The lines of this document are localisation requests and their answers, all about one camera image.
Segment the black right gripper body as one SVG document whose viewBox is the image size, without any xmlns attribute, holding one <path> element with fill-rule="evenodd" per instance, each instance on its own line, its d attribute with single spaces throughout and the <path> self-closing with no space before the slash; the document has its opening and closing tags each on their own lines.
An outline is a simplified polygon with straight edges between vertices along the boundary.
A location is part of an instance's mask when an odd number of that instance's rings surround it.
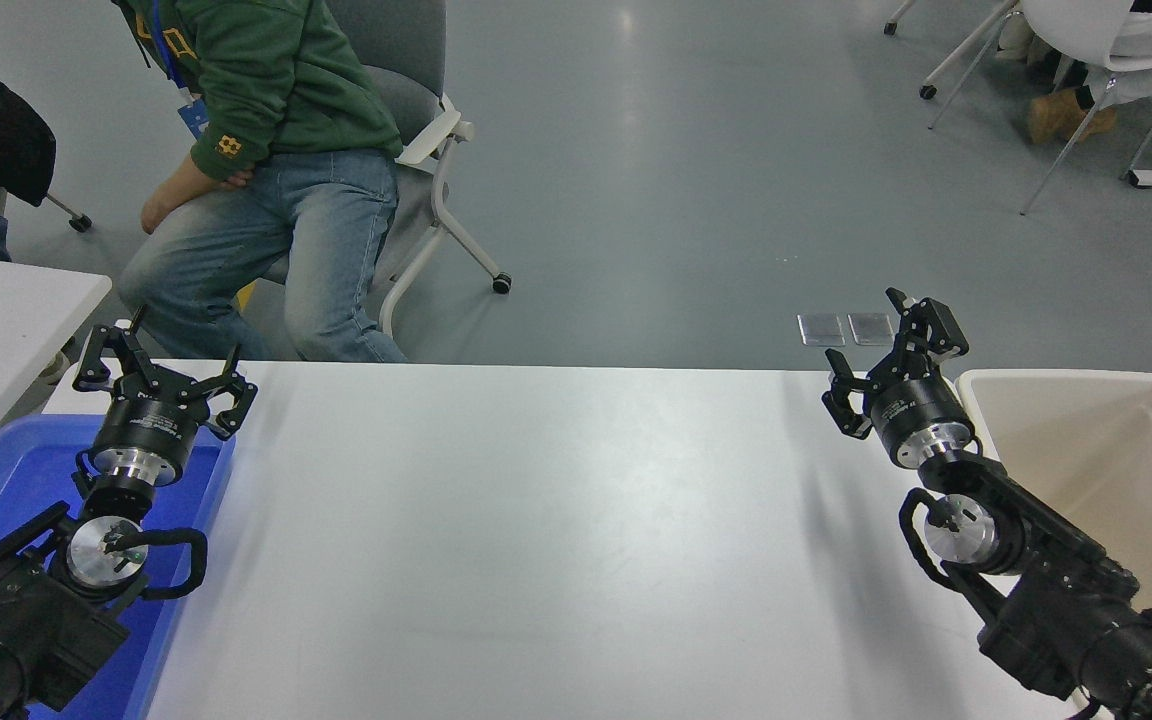
<svg viewBox="0 0 1152 720">
<path fill-rule="evenodd" d="M 884 448 L 900 448 L 922 430 L 947 427 L 952 444 L 969 442 L 969 418 L 950 386 L 940 376 L 899 379 L 873 373 L 872 392 L 864 400 L 864 414 Z"/>
</svg>

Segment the person's left hand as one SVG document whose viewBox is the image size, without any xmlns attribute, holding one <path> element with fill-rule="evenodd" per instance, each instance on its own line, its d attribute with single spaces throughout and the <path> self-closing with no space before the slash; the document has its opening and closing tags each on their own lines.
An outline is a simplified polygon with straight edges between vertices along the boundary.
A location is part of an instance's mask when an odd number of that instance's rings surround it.
<svg viewBox="0 0 1152 720">
<path fill-rule="evenodd" d="M 219 183 L 198 169 L 192 156 L 185 156 L 179 168 L 156 187 L 141 209 L 141 229 L 152 234 L 173 211 L 189 200 L 215 190 Z"/>
</svg>

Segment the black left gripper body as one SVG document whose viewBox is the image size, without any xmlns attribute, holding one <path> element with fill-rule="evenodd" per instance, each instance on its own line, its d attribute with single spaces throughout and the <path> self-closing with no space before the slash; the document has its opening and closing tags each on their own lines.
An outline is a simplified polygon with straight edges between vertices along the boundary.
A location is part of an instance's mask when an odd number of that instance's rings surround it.
<svg viewBox="0 0 1152 720">
<path fill-rule="evenodd" d="M 185 462 L 205 423 L 205 401 L 179 395 L 152 397 L 141 391 L 109 389 L 111 406 L 91 446 L 93 462 L 114 462 L 119 450 L 141 450 L 164 462 Z"/>
</svg>

